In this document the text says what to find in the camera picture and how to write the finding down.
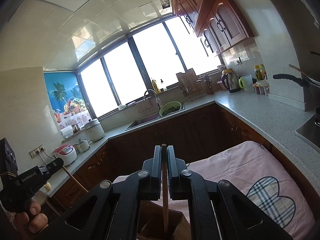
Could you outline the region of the person's left hand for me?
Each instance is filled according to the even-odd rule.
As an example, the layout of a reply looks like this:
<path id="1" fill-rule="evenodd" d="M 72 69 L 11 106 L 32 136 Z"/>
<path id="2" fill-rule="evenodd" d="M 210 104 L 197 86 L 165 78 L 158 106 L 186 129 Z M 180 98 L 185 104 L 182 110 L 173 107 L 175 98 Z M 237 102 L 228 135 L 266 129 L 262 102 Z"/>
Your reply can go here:
<path id="1" fill-rule="evenodd" d="M 47 216 L 41 213 L 41 206 L 33 200 L 29 207 L 29 213 L 31 216 L 26 212 L 15 214 L 14 226 L 21 236 L 33 236 L 48 226 Z"/>

